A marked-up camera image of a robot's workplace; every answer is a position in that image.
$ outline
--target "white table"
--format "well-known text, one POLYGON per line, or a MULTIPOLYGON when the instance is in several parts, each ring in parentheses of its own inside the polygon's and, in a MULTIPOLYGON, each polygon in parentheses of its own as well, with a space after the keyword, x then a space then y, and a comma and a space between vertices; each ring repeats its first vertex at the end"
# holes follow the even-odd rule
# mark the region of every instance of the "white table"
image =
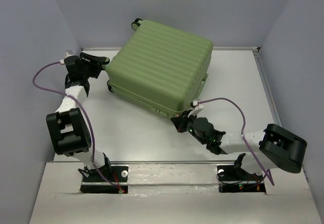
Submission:
MULTIPOLYGON (((89 53, 111 58, 116 51, 89 53)), ((214 51, 209 74, 201 99, 235 101, 246 114, 247 132, 273 122, 252 51, 214 51)), ((84 106, 98 149, 113 161, 130 163, 129 193, 81 194, 77 168, 82 163, 55 156, 46 165, 31 224, 320 223, 303 173, 272 170, 275 186, 265 180, 266 195, 220 194, 217 164, 237 155, 210 154, 189 134, 175 132, 168 120, 109 93, 107 79, 102 73, 91 80, 84 106)), ((201 116, 227 132, 239 132, 242 124, 240 114, 226 102, 206 104, 201 116)))

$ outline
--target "gray wall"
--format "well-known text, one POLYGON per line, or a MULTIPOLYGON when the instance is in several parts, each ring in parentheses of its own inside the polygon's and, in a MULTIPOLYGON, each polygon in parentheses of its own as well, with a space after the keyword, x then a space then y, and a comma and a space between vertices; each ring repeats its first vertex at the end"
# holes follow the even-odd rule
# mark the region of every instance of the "gray wall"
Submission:
POLYGON ((56 0, 81 47, 121 47, 137 17, 205 36, 215 46, 261 46, 287 1, 56 0))
MULTIPOLYGON (((54 0, 0 0, 0 13, 0 222, 21 224, 29 223, 53 155, 45 117, 61 100, 34 88, 31 79, 77 44, 54 0)), ((38 82, 64 90, 65 73, 49 68, 38 82)))
POLYGON ((282 124, 308 141, 304 167, 322 220, 323 45, 324 0, 289 0, 261 49, 282 124))

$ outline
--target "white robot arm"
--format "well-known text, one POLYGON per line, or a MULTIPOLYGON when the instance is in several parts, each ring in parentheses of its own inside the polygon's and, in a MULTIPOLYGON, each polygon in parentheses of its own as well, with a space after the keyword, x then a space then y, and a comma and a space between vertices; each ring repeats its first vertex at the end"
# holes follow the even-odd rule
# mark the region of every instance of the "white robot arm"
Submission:
POLYGON ((218 131, 206 118, 197 117, 203 105, 194 101, 191 106, 191 110, 171 118, 177 131, 189 132, 216 155, 242 153, 234 162, 235 171, 262 175, 261 166, 265 171, 272 168, 291 173, 301 171, 307 142, 299 136, 276 124, 269 124, 264 131, 244 134, 245 138, 240 134, 218 131))
POLYGON ((104 153, 95 150, 93 159, 91 136, 76 102, 83 104, 90 90, 88 78, 97 78, 109 59, 84 53, 73 56, 67 52, 60 63, 65 64, 68 70, 65 97, 55 113, 46 117, 54 150, 59 155, 77 158, 88 170, 95 170, 94 164, 97 168, 109 169, 110 162, 104 153))

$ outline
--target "green suitcase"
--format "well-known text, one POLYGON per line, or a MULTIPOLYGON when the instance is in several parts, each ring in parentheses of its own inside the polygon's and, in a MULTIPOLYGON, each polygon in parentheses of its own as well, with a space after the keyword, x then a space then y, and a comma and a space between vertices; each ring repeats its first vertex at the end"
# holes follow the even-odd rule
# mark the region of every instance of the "green suitcase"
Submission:
POLYGON ((182 114, 204 87, 213 43, 150 20, 132 27, 134 35, 106 66, 109 89, 164 117, 182 114))

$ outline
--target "purple cable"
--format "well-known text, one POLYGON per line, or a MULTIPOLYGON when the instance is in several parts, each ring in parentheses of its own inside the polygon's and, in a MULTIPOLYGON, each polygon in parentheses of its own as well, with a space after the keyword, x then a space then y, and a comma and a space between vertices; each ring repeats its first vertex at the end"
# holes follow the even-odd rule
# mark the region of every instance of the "purple cable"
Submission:
POLYGON ((252 156, 255 158, 255 160, 257 161, 257 163, 261 167, 262 171, 264 171, 265 175, 268 177, 271 184, 274 186, 274 182, 273 182, 273 179, 272 179, 272 176, 271 176, 271 171, 265 169, 265 167, 262 165, 259 158, 257 157, 257 155, 255 154, 252 147, 250 146, 250 144, 248 143, 247 139, 244 136, 244 129, 245 129, 245 125, 246 125, 246 119, 245 119, 245 115, 244 115, 242 109, 235 102, 233 102, 230 99, 224 98, 224 97, 214 98, 214 99, 210 99, 210 100, 206 100, 206 101, 200 101, 198 103, 203 104, 203 103, 207 103, 207 102, 211 102, 211 101, 218 101, 218 100, 225 100, 225 101, 228 101, 228 102, 232 103, 239 110, 239 112, 241 113, 242 118, 243 118, 243 126, 242 126, 242 129, 241 129, 242 139, 243 139, 244 143, 247 145, 247 147, 248 147, 249 151, 251 152, 252 156))
POLYGON ((88 122, 88 125, 89 125, 89 130, 90 130, 90 134, 91 134, 91 141, 92 141, 92 163, 93 163, 93 166, 95 167, 96 171, 98 172, 98 174, 100 175, 100 177, 108 182, 109 184, 115 186, 116 188, 118 187, 116 184, 112 183, 111 181, 109 181, 101 172, 100 170, 98 169, 97 165, 95 164, 95 151, 96 151, 96 144, 95 144, 95 135, 94 135, 94 132, 93 132, 93 128, 92 128, 92 125, 91 125, 91 122, 90 122, 90 119, 89 119, 89 116, 85 110, 85 108, 82 106, 82 104, 73 96, 71 95, 67 95, 66 93, 64 92, 61 92, 61 91, 57 91, 57 90, 53 90, 53 89, 49 89, 49 88, 45 88, 45 87, 42 87, 42 86, 39 86, 36 84, 35 80, 36 80, 36 77, 39 75, 40 72, 42 72, 45 68, 49 67, 49 66, 52 66, 54 64, 60 64, 60 62, 55 62, 55 63, 50 63, 48 65, 45 65, 44 67, 42 67, 39 71, 37 71, 37 73, 34 75, 34 77, 32 78, 32 84, 43 90, 43 91, 49 91, 49 92, 54 92, 54 93, 57 93, 57 94, 60 94, 60 95, 63 95, 63 96, 67 96, 67 97, 70 97, 72 100, 75 101, 75 103, 79 106, 79 108, 81 109, 81 111, 84 113, 85 117, 86 117, 86 120, 88 122))

